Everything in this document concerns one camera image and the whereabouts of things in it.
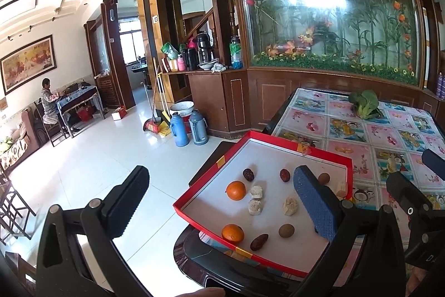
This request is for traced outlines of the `beige peeled chunk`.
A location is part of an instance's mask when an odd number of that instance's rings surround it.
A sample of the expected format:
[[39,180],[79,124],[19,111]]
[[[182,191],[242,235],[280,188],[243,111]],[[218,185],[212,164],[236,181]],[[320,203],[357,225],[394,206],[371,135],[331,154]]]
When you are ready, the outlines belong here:
[[249,191],[250,197],[253,200],[263,199],[263,188],[260,185],[254,185]]
[[296,213],[298,208],[298,201],[295,197],[287,197],[282,206],[283,213],[286,216],[292,216]]
[[341,180],[337,183],[337,187],[336,187],[336,196],[341,200],[341,199],[345,199],[347,196],[347,184],[344,180]]
[[250,215],[259,215],[263,211],[261,200],[251,199],[248,203],[248,213]]

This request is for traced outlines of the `green leafy vegetable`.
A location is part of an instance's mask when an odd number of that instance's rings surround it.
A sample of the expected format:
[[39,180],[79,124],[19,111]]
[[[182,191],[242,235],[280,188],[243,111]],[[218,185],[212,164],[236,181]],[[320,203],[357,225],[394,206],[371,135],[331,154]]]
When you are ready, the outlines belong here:
[[363,120],[383,118],[379,110],[379,100],[373,90],[352,92],[348,95],[348,101],[353,105],[357,117]]

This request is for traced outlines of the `black thermos flask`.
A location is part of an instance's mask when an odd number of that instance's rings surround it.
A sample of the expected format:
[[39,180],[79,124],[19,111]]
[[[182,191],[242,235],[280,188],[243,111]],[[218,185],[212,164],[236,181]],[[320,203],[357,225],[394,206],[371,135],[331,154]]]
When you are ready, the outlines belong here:
[[198,46],[199,63],[208,63],[213,60],[213,47],[210,37],[205,32],[200,32],[195,37]]

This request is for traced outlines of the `seated person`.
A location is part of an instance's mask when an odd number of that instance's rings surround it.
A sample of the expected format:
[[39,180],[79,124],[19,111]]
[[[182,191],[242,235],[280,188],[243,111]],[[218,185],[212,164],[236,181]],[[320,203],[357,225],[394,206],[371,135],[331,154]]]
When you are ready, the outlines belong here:
[[41,83],[41,104],[43,108],[43,122],[48,125],[55,125],[60,122],[60,113],[57,108],[57,100],[61,97],[58,92],[51,91],[50,79],[44,78]]

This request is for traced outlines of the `large orange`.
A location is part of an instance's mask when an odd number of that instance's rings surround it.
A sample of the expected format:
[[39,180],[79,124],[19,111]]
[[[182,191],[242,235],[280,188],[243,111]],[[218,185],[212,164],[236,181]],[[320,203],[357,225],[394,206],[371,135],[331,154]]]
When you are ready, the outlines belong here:
[[241,181],[233,181],[227,185],[226,194],[231,200],[242,200],[247,194],[246,186]]

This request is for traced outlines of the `grey thermos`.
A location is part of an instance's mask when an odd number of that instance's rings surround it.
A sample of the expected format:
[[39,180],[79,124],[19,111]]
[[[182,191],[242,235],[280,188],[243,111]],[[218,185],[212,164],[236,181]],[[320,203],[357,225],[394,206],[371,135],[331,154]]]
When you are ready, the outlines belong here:
[[207,122],[204,116],[194,109],[189,117],[190,129],[192,131],[193,143],[202,146],[208,142]]

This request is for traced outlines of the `purple bottle left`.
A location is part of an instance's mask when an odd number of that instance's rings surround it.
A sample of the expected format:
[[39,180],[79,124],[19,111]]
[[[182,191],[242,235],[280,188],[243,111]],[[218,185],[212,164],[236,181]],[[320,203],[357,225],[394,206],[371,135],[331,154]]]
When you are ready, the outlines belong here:
[[442,72],[437,76],[436,96],[445,99],[445,76]]

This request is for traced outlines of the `blue thermos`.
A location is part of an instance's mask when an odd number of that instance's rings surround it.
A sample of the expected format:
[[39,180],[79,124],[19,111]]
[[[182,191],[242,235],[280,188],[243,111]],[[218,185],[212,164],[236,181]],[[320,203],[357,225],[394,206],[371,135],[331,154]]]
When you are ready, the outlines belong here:
[[177,112],[174,112],[171,116],[170,130],[174,136],[174,142],[177,147],[184,147],[189,144],[186,126],[182,120],[182,117]]

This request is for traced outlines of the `flower glass partition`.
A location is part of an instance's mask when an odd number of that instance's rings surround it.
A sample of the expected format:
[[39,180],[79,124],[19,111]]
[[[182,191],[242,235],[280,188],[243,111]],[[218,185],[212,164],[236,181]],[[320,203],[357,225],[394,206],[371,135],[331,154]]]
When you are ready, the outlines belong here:
[[414,0],[243,0],[253,66],[419,82]]

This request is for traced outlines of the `green label water bottle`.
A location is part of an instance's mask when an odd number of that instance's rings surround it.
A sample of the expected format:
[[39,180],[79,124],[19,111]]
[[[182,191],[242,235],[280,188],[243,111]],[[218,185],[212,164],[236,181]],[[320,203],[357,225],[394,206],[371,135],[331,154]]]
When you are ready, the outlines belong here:
[[232,68],[240,69],[243,68],[243,60],[241,54],[241,41],[237,35],[233,35],[230,39],[229,45]]

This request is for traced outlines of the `framed wall painting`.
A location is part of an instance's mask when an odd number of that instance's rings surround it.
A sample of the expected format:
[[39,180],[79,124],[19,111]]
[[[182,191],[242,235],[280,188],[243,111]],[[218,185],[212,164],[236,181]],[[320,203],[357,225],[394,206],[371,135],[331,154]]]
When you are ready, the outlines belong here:
[[1,58],[1,84],[8,95],[56,68],[53,35],[40,38]]

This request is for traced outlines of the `red white shallow box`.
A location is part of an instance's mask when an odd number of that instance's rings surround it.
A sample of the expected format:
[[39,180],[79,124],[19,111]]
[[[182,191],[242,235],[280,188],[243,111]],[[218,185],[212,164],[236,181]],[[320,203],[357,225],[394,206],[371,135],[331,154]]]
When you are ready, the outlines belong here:
[[[328,241],[315,233],[293,181],[283,182],[279,176],[281,169],[292,173],[302,165],[307,166],[315,176],[328,173],[328,187],[334,194],[337,183],[344,180],[348,188],[346,198],[352,196],[350,158],[251,131],[211,164],[204,175],[174,203],[174,210],[190,225],[245,259],[304,278],[327,247]],[[246,168],[254,172],[252,182],[243,177]],[[231,200],[226,194],[227,185],[233,181],[241,181],[246,186],[247,194],[242,200]],[[259,215],[248,213],[248,203],[252,199],[249,191],[254,185],[263,188],[263,211]],[[292,216],[284,215],[282,210],[287,197],[295,197],[298,201],[299,208]],[[243,229],[242,242],[233,244],[222,238],[222,228],[227,224],[236,224]],[[294,226],[292,237],[279,236],[278,229],[284,224]],[[250,243],[261,234],[268,234],[268,240],[261,250],[254,252],[250,249]]]

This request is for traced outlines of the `small dining table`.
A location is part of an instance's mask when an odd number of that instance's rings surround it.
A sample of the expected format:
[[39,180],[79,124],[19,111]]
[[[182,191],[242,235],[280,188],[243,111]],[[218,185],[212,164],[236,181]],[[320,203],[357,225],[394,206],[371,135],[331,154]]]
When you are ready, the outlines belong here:
[[74,135],[72,133],[71,127],[69,126],[69,122],[66,120],[66,115],[68,115],[72,109],[75,109],[76,107],[80,106],[80,104],[88,101],[93,101],[93,104],[99,111],[100,116],[102,117],[102,119],[104,119],[105,114],[103,111],[103,105],[99,91],[96,86],[81,87],[65,98],[61,98],[56,101],[56,106],[60,117],[62,118],[62,121],[64,122],[67,132],[69,133],[69,136],[71,138],[73,138]]

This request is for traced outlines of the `white basin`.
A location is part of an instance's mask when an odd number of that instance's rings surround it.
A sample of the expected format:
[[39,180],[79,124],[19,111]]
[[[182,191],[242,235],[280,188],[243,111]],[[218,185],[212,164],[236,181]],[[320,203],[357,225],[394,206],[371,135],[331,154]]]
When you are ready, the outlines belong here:
[[173,115],[177,113],[180,117],[186,117],[190,116],[192,114],[192,111],[195,108],[195,104],[193,101],[181,101],[174,103],[170,107],[170,113]]

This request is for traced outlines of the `pink bottle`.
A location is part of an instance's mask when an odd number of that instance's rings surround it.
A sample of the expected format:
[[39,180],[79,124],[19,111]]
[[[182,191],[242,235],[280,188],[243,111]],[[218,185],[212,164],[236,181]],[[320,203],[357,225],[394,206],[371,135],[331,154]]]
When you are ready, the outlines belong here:
[[186,61],[182,55],[177,57],[177,68],[180,72],[187,70]]

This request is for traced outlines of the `broom with dustpan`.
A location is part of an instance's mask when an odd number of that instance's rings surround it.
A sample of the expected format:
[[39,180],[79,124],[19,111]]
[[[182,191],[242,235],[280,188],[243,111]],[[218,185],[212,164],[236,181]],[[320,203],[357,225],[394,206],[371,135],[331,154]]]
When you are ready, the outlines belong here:
[[155,73],[155,86],[152,94],[152,104],[150,105],[152,115],[143,124],[143,131],[166,137],[170,134],[170,112],[165,96],[165,89],[161,77],[161,72],[156,59],[153,60]]

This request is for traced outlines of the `fruit pattern tablecloth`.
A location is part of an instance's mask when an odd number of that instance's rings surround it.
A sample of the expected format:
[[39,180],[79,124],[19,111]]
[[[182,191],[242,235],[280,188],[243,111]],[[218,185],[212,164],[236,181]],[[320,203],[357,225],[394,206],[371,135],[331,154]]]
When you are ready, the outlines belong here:
[[419,188],[436,210],[444,208],[444,180],[422,161],[430,149],[444,156],[444,136],[423,109],[380,102],[381,117],[362,120],[345,94],[299,88],[275,114],[268,133],[330,151],[352,160],[352,202],[377,210],[394,209],[404,244],[408,216],[386,190],[390,173],[399,171]]

